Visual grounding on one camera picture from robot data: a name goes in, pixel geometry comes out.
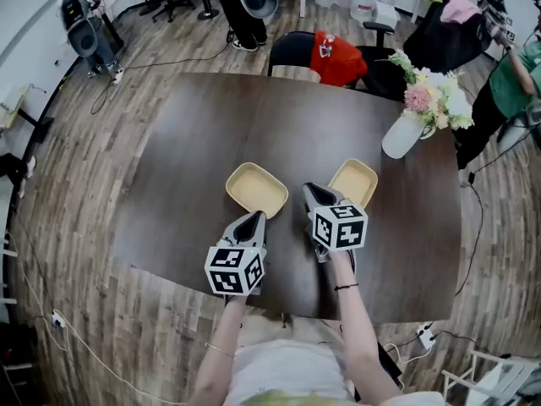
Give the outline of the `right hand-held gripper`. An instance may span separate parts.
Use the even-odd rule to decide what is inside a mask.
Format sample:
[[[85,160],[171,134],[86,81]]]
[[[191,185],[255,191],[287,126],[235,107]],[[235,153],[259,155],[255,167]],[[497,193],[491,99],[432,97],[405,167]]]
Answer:
[[[351,263],[364,247],[369,217],[364,209],[331,187],[307,182],[302,187],[309,218],[306,232],[319,263],[331,260],[330,252],[345,251]]]

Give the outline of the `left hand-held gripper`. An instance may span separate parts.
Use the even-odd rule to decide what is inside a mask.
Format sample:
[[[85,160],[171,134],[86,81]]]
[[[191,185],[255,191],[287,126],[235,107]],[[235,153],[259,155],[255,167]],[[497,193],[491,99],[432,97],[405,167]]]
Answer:
[[[214,294],[259,295],[265,275],[266,222],[263,211],[230,223],[205,260],[205,274]]]

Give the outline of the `person's left forearm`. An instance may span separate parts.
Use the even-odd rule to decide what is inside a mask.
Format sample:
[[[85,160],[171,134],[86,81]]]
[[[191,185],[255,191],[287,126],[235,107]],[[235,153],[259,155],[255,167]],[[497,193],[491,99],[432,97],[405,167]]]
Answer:
[[[189,406],[222,406],[232,380],[232,367],[246,309],[245,297],[227,301],[218,327],[208,342]]]

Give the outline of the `person's right forearm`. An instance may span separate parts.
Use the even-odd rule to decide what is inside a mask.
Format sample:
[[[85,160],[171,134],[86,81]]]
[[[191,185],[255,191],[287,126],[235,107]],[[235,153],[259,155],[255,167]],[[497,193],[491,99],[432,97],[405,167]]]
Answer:
[[[347,252],[330,253],[336,286],[358,283]],[[347,375],[363,403],[380,406],[402,393],[380,364],[378,342],[359,288],[337,292]]]

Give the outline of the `person's beige trousers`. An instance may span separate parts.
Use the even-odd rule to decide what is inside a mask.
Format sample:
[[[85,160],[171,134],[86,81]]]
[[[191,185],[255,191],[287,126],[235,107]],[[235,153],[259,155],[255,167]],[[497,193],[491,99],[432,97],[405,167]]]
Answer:
[[[276,340],[343,346],[340,330],[324,320],[290,315],[267,317],[266,314],[250,314],[243,318],[238,348]]]

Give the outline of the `white ceramic vase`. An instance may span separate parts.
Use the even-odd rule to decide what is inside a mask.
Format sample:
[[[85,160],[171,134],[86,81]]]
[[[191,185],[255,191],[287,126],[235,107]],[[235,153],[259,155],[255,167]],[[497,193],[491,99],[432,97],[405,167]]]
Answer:
[[[414,112],[404,110],[385,134],[381,146],[388,157],[400,159],[419,140],[429,138],[435,130],[433,123],[426,123]]]

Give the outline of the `person's white shirt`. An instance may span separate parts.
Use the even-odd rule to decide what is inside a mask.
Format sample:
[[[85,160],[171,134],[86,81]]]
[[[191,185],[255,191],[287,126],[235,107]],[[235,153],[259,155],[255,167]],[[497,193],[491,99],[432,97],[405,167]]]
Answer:
[[[401,393],[380,406],[445,406],[438,392]],[[347,375],[344,343],[338,355],[321,344],[276,340],[238,352],[223,406],[370,405]]]

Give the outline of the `black battery box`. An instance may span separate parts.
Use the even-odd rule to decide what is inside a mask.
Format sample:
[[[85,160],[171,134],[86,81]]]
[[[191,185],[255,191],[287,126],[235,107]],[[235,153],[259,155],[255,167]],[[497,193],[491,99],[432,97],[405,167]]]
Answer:
[[[402,371],[398,368],[394,360],[390,357],[390,355],[384,350],[382,345],[378,343],[378,355],[380,364],[385,370],[385,372],[391,377],[391,379],[395,382],[395,384],[402,388],[402,382],[400,380]]]

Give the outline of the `pastel flower bouquet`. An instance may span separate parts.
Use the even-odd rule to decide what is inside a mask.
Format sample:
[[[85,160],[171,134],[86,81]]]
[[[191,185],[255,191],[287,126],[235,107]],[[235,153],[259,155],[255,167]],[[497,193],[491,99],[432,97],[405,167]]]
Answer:
[[[395,50],[387,59],[404,72],[406,81],[403,92],[405,107],[401,116],[412,118],[424,128],[468,129],[474,125],[473,108],[459,85],[458,76],[432,72],[427,68],[415,68],[407,54]]]

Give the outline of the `white metal rack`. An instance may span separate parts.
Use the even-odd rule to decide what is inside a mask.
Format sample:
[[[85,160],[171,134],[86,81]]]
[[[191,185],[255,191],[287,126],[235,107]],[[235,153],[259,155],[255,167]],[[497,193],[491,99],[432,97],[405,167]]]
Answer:
[[[469,366],[461,375],[442,371],[442,396],[446,406],[456,406],[456,393],[464,397],[464,406],[515,406],[519,392],[537,370],[541,370],[539,359],[504,358],[472,350]]]

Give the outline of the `white cardboard box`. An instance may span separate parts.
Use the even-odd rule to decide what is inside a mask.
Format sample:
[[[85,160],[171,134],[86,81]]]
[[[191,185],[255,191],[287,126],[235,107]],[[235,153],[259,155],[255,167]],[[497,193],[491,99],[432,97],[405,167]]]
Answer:
[[[396,28],[400,16],[395,8],[387,3],[377,1],[374,7],[374,22],[382,25]]]

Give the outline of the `small yellow side desk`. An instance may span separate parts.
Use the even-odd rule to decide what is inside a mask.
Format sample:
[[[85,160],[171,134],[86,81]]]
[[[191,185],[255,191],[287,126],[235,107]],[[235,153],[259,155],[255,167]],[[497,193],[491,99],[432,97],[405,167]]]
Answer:
[[[37,144],[41,144],[46,139],[49,130],[54,122],[54,118],[45,116],[36,120],[32,118],[23,108],[23,103],[30,90],[38,90],[46,93],[40,87],[33,84],[24,85],[23,87],[10,86],[3,91],[0,91],[0,138],[3,133],[11,129],[17,117],[21,117],[27,123],[33,126],[33,135],[30,139]]]

